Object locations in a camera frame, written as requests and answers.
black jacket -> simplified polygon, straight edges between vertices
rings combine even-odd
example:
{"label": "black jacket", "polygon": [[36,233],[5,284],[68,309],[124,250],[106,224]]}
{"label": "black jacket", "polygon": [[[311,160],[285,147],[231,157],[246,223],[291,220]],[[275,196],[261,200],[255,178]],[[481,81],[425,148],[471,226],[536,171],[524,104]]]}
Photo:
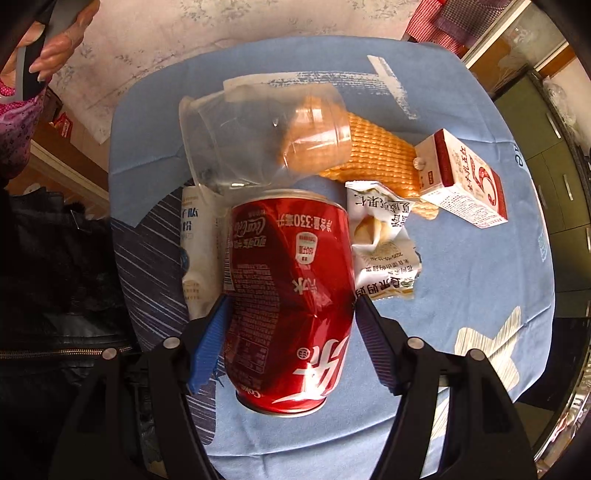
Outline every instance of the black jacket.
{"label": "black jacket", "polygon": [[102,350],[137,349],[107,221],[60,193],[0,193],[0,478],[46,479]]}

red can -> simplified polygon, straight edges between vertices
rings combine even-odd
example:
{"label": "red can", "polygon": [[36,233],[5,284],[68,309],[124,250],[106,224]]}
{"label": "red can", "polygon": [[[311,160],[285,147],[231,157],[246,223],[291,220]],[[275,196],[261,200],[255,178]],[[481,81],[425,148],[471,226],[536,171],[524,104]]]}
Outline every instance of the red can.
{"label": "red can", "polygon": [[260,413],[319,409],[339,382],[355,288],[347,212],[303,190],[234,207],[224,346],[238,400]]}

can lid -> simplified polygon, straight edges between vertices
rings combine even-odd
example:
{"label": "can lid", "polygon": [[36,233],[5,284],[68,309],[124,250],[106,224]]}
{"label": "can lid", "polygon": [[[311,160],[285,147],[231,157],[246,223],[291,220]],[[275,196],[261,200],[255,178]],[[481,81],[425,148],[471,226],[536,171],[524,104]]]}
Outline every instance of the can lid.
{"label": "can lid", "polygon": [[269,199],[303,199],[303,200],[315,200],[317,202],[326,203],[327,205],[332,205],[334,207],[338,207],[341,210],[344,208],[339,205],[338,203],[331,202],[327,197],[321,195],[320,193],[311,192],[309,190],[298,190],[298,189],[275,189],[275,190],[268,190],[265,192],[264,195],[260,195],[253,199],[248,200],[247,202],[239,203],[235,205],[235,207],[240,207],[241,205],[247,205],[251,202],[258,202],[259,200],[269,200]]}
{"label": "can lid", "polygon": [[261,407],[257,407],[250,403],[247,399],[241,396],[238,392],[236,392],[236,399],[246,408],[252,411],[256,411],[257,413],[262,413],[263,415],[270,415],[271,417],[280,417],[280,418],[296,418],[296,417],[305,417],[306,415],[310,415],[311,413],[319,411],[324,404],[326,403],[326,399],[322,401],[321,404],[316,405],[314,408],[310,410],[303,410],[303,411],[286,411],[286,412],[276,412],[276,411],[268,411],[264,410]]}

coca-cola logo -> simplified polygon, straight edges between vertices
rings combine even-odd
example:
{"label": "coca-cola logo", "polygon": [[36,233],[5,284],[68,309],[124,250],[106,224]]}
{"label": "coca-cola logo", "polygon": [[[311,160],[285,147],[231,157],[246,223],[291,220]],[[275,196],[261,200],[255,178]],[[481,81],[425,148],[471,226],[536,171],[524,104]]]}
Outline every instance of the coca-cola logo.
{"label": "coca-cola logo", "polygon": [[252,220],[242,220],[234,223],[234,237],[241,238],[247,233],[260,235],[265,228],[265,217],[254,218]]}

white milk packet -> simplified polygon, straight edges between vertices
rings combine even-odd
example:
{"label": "white milk packet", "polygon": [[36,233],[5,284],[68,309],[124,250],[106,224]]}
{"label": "white milk packet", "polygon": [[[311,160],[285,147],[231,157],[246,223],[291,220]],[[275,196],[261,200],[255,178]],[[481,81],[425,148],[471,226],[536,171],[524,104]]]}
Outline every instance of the white milk packet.
{"label": "white milk packet", "polygon": [[205,317],[222,293],[224,230],[215,194],[205,186],[183,188],[181,268],[189,320]]}

